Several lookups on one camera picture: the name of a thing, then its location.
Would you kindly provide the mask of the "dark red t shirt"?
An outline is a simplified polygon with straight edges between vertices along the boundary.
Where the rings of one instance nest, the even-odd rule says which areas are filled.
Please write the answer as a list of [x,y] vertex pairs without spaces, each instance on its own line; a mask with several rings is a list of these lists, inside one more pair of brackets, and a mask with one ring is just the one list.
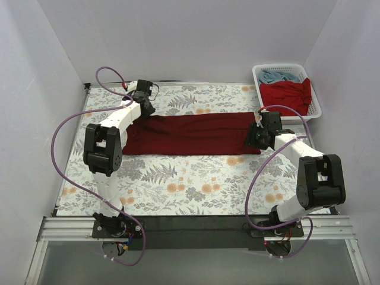
[[259,155],[245,146],[252,112],[139,118],[126,129],[124,155]]

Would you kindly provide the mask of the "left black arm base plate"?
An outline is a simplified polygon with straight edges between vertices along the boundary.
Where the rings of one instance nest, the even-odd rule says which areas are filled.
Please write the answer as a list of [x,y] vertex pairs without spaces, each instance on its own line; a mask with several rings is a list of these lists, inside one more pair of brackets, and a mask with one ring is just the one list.
[[93,231],[91,237],[93,238],[130,238],[134,237],[141,239],[143,237],[142,228],[144,227],[144,222],[139,226],[136,222],[131,219],[122,219],[116,221],[95,221],[93,225]]

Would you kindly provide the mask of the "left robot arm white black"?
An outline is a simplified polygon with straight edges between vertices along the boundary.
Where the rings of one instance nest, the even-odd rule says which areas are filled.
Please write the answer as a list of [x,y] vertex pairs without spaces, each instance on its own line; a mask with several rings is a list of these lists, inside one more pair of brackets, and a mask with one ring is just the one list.
[[126,129],[138,118],[155,112],[150,100],[154,85],[147,80],[130,82],[125,87],[127,96],[122,99],[119,109],[85,129],[83,160],[93,174],[97,193],[102,198],[94,218],[106,225],[107,232],[115,238],[126,232],[125,221],[118,217],[123,205],[116,185],[116,172],[121,166],[122,149],[128,137]]

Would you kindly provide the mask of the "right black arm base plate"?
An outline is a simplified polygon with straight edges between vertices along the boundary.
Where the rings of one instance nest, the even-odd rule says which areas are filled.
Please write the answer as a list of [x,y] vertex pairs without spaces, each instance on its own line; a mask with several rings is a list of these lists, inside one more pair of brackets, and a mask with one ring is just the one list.
[[300,238],[304,235],[304,231],[300,222],[295,222],[290,225],[271,230],[259,230],[252,226],[249,226],[248,224],[245,224],[245,229],[253,238]]

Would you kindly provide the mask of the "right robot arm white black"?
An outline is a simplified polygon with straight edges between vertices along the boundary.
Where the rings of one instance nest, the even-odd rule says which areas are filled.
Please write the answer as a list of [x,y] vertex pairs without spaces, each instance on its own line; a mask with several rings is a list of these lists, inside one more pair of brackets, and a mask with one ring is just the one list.
[[260,150],[272,149],[273,153],[262,164],[254,179],[257,180],[267,164],[276,155],[284,155],[297,168],[296,193],[287,201],[276,205],[269,213],[269,224],[259,226],[248,219],[250,227],[269,230],[282,236],[290,225],[309,213],[322,208],[343,204],[346,200],[341,159],[336,154],[324,154],[304,143],[304,136],[284,129],[278,111],[262,108],[260,120],[251,123],[245,145]]

